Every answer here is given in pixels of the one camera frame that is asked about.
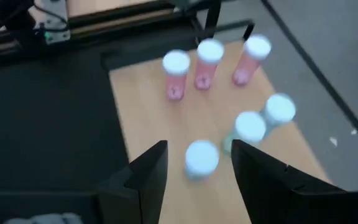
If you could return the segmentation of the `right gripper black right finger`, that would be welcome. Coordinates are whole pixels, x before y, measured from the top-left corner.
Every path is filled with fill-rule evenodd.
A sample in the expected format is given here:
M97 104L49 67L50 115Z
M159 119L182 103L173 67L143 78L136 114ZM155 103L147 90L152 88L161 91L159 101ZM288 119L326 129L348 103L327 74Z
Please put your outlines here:
M358 191L340 189L238 139L231 161L252 223L358 223Z

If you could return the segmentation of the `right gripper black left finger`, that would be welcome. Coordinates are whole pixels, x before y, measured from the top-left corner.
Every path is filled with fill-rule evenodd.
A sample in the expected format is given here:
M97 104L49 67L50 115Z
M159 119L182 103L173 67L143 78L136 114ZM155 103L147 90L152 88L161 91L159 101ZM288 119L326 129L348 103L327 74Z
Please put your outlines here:
M103 223L154 224L167 183L168 141L161 140L98 186Z

